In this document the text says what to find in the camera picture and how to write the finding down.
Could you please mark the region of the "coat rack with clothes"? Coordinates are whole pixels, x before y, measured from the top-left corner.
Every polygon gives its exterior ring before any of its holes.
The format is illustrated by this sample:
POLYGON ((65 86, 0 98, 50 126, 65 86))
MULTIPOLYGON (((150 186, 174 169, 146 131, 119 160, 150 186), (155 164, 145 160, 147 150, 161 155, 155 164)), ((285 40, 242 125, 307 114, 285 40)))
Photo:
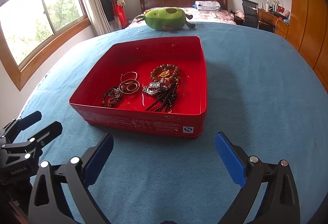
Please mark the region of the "coat rack with clothes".
POLYGON ((115 21, 119 29, 126 28, 129 23, 124 11, 124 0, 100 0, 108 22, 115 21))

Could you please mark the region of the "wooden desk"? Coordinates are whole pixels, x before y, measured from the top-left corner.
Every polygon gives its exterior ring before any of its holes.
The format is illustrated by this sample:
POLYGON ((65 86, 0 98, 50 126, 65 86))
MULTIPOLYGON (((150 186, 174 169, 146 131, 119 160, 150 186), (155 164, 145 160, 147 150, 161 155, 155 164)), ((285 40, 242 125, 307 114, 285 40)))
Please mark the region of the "wooden desk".
POLYGON ((275 16, 271 12, 266 12, 264 9, 259 9, 259 19, 260 22, 268 24, 275 34, 286 39, 289 24, 282 18, 275 16))

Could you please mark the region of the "folded clothes stack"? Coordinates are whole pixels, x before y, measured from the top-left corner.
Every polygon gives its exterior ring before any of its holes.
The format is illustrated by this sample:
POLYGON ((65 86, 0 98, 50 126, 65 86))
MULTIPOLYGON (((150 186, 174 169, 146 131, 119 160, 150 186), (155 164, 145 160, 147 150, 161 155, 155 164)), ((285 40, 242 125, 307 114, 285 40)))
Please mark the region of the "folded clothes stack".
POLYGON ((193 7, 197 10, 218 11, 221 9, 221 4, 218 1, 196 1, 193 7))

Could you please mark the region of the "red tin box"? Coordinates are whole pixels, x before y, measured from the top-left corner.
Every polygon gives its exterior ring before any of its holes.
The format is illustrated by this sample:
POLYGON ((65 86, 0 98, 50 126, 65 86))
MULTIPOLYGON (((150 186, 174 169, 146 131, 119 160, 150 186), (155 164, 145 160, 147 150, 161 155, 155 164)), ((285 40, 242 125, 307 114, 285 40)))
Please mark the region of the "red tin box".
POLYGON ((201 39, 182 36, 117 43, 92 67, 69 103, 91 124, 198 137, 207 110, 201 39))

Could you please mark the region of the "black office chair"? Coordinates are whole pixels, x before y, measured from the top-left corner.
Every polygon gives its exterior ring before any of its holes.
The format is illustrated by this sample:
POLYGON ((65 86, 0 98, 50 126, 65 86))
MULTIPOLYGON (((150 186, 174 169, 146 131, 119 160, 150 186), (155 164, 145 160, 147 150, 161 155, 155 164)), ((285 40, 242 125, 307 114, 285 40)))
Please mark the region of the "black office chair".
POLYGON ((259 5, 249 0, 241 0, 244 11, 244 26, 258 29, 259 21, 259 5))

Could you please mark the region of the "wooden wardrobe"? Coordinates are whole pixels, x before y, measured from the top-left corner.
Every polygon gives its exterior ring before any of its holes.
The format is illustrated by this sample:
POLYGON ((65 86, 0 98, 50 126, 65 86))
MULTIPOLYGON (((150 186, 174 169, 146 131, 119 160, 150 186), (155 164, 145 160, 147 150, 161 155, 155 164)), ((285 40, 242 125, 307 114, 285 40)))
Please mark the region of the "wooden wardrobe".
POLYGON ((306 60, 327 89, 326 0, 292 0, 286 40, 306 60))

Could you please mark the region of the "gold pendant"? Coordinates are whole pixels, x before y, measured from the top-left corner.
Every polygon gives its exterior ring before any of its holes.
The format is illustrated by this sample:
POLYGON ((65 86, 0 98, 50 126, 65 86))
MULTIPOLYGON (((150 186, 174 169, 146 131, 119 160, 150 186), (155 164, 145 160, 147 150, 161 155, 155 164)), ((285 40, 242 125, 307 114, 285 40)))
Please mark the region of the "gold pendant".
POLYGON ((166 81, 173 81, 175 79, 173 73, 170 70, 163 70, 161 73, 159 73, 159 75, 157 75, 157 77, 166 81))

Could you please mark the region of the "green avocado plush toy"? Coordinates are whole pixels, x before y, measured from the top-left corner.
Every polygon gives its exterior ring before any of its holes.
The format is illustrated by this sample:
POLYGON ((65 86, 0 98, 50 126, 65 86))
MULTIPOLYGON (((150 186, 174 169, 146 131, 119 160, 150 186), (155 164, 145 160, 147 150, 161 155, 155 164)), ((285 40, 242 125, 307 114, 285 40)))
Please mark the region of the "green avocado plush toy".
POLYGON ((192 18, 193 15, 186 14, 181 8, 163 7, 149 10, 135 19, 145 21, 147 26, 156 31, 172 32, 181 30, 185 25, 194 29, 196 25, 189 22, 192 18))

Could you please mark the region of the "floral bed sheet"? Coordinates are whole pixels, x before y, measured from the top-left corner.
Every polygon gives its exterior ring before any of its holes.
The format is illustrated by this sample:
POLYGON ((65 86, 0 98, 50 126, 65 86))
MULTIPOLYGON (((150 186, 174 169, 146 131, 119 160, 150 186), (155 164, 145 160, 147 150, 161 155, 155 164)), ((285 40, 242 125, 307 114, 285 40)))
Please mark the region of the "floral bed sheet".
MULTIPOLYGON (((163 7, 156 7, 145 10, 143 14, 151 10, 161 9, 163 7)), ((192 23, 194 22, 213 22, 213 23, 223 23, 223 24, 232 24, 237 25, 234 21, 234 15, 229 13, 226 10, 219 11, 207 11, 207 10, 197 10, 195 8, 181 8, 186 14, 193 15, 193 18, 190 20, 192 23)), ((147 25, 144 20, 134 19, 128 28, 139 27, 147 25)))

